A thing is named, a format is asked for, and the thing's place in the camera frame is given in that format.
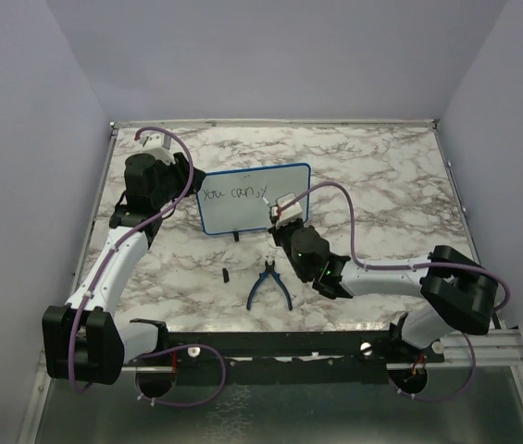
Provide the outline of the blue framed whiteboard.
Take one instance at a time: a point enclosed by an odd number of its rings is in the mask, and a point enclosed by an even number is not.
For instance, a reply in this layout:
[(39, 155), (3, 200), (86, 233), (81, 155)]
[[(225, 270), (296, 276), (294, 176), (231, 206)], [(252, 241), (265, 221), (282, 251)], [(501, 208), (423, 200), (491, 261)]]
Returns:
[(222, 235), (267, 229), (269, 208), (262, 198), (275, 204), (283, 195), (297, 196), (310, 188), (311, 174), (307, 163), (208, 173), (197, 193), (203, 232)]

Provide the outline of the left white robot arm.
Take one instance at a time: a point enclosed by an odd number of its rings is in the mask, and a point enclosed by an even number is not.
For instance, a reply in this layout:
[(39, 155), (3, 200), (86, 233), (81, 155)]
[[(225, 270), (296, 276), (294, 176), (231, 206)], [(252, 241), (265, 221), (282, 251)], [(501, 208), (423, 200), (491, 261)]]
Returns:
[(196, 194), (205, 172), (183, 153), (133, 154), (125, 161), (125, 190), (109, 219), (105, 245), (93, 268), (62, 306), (42, 319), (46, 369), (54, 379), (111, 385), (121, 368), (141, 357), (163, 363), (169, 343), (161, 321), (118, 327), (114, 314), (131, 274), (148, 252), (165, 214)]

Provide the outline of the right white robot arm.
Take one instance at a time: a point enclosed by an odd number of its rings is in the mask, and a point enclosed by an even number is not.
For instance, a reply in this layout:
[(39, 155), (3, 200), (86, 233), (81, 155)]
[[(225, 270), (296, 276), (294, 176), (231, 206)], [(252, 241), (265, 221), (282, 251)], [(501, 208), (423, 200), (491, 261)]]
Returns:
[(328, 299), (381, 294), (426, 301), (395, 326), (390, 350), (399, 361), (412, 361), (434, 340), (454, 331), (473, 336), (489, 332), (499, 279), (449, 246), (438, 245), (417, 258), (359, 265), (333, 253), (312, 226), (296, 222), (272, 227), (269, 233), (295, 275)]

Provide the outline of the black marker cap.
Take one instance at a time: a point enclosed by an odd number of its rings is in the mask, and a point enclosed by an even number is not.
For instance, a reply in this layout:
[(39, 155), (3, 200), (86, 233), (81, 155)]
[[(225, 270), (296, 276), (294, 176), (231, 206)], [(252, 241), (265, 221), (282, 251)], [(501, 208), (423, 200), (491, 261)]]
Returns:
[(223, 282), (228, 283), (230, 282), (230, 274), (229, 270), (227, 268), (222, 268), (222, 276), (223, 276)]

